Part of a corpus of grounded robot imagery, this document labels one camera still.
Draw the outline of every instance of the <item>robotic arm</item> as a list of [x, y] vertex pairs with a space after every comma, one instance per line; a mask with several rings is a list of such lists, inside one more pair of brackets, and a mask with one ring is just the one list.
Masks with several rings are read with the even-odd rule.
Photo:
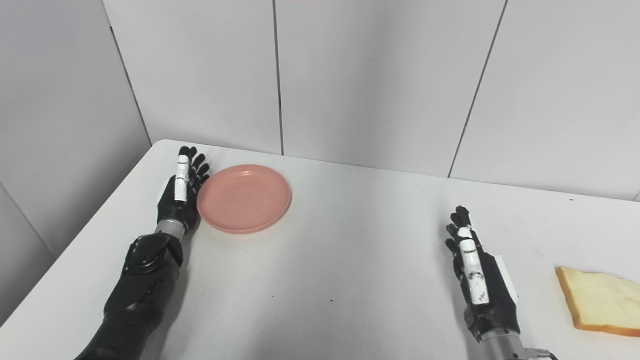
[[209, 165], [195, 147], [183, 147], [176, 176], [158, 203], [156, 231], [131, 244], [104, 320], [76, 360], [138, 360], [162, 323], [184, 260], [180, 240], [198, 222], [196, 196]]
[[489, 360], [557, 358], [548, 350], [525, 348], [520, 340], [517, 297], [503, 276], [502, 261], [485, 252], [471, 224], [469, 211], [458, 206], [451, 214], [451, 235], [445, 244], [453, 253], [453, 268], [467, 302], [465, 322]]

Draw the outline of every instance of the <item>pink plate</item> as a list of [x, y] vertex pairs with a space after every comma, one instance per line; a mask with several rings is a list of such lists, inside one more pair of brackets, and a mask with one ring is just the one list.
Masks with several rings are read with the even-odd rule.
[[198, 211], [209, 225], [249, 234], [275, 224], [291, 204], [291, 188], [277, 171], [238, 165], [213, 175], [200, 189]]

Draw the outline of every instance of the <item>bread crust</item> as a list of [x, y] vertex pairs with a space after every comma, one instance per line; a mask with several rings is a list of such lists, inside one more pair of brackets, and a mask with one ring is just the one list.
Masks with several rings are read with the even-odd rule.
[[571, 312], [571, 317], [573, 318], [573, 326], [576, 329], [587, 331], [601, 331], [607, 332], [609, 334], [634, 336], [640, 338], [640, 329], [628, 329], [625, 327], [617, 327], [611, 325], [591, 325], [582, 323], [582, 321], [580, 320], [580, 311], [578, 311], [578, 307], [575, 304], [575, 299], [566, 280], [564, 269], [569, 270], [568, 268], [559, 267], [556, 269], [556, 275], [558, 276], [560, 287], [562, 288], [562, 292], [564, 293], [564, 297], [566, 298], [566, 304], [569, 306], [569, 311]]

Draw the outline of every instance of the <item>white wall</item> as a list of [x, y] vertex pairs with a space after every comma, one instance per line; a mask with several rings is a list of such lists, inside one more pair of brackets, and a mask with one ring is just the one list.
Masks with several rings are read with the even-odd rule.
[[640, 3], [509, 2], [452, 176], [632, 200]]
[[504, 0], [106, 3], [153, 141], [640, 192], [635, 1], [511, 0], [455, 163]]
[[0, 49], [2, 323], [150, 142], [99, 0], [4, 0]]
[[286, 155], [448, 175], [504, 0], [276, 5]]
[[53, 264], [54, 256], [0, 186], [0, 325]]
[[104, 2], [153, 142], [280, 154], [271, 1]]

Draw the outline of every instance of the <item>slice of bread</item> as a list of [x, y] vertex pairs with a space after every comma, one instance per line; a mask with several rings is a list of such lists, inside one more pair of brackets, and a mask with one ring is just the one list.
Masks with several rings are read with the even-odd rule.
[[563, 267], [556, 275], [576, 329], [640, 337], [640, 285]]

